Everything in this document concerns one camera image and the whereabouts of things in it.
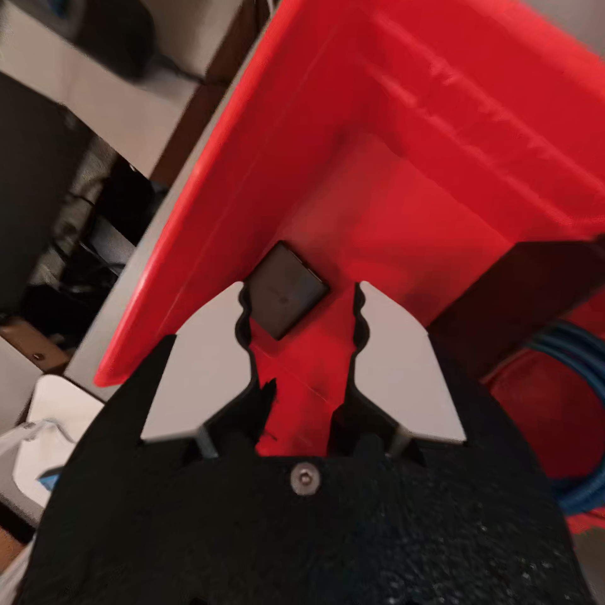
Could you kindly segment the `black plastic bin divider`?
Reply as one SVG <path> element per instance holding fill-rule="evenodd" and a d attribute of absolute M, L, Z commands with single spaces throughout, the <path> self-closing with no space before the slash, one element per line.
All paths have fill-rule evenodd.
<path fill-rule="evenodd" d="M 482 379 L 604 287 L 604 235 L 514 245 L 427 327 L 440 364 Z"/>

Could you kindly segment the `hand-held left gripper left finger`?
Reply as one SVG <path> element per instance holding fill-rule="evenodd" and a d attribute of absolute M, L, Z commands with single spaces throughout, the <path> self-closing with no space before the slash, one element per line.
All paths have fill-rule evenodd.
<path fill-rule="evenodd" d="M 276 394 L 261 385 L 251 350 L 248 288 L 235 282 L 177 330 L 147 419 L 143 442 L 193 439 L 204 458 L 217 458 L 232 434 L 255 446 Z"/>

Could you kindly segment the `red storage bin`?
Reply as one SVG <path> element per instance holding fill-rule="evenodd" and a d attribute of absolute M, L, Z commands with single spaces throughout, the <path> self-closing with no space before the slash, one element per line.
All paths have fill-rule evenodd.
<path fill-rule="evenodd" d="M 427 330 L 514 245 L 604 235 L 604 63 L 518 1 L 284 1 L 194 162 L 95 376 L 105 387 L 285 241 L 330 286 L 282 340 L 257 451 L 329 454 L 356 283 Z M 462 421 L 496 418 L 440 364 Z"/>

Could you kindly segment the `white round table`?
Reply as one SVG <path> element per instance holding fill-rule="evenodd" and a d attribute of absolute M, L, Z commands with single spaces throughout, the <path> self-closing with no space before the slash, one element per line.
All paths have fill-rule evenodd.
<path fill-rule="evenodd" d="M 37 381 L 26 421 L 42 427 L 19 443 L 12 473 L 23 495 L 46 507 L 51 492 L 41 482 L 42 476 L 66 465 L 102 408 L 101 400 L 63 377 L 48 374 Z"/>

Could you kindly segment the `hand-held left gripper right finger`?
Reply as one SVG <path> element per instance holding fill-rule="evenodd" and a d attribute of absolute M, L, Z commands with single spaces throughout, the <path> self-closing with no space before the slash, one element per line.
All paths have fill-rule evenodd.
<path fill-rule="evenodd" d="M 368 281 L 355 284 L 353 345 L 327 452 L 351 456 L 374 435 L 390 458 L 420 442 L 464 445 L 466 433 L 427 330 Z"/>

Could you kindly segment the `black ethernet adapter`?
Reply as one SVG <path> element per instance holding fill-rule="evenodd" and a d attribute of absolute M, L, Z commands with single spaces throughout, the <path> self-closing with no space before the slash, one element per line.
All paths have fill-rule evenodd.
<path fill-rule="evenodd" d="M 329 294 L 329 284 L 285 241 L 278 241 L 246 280 L 251 318 L 282 340 Z"/>

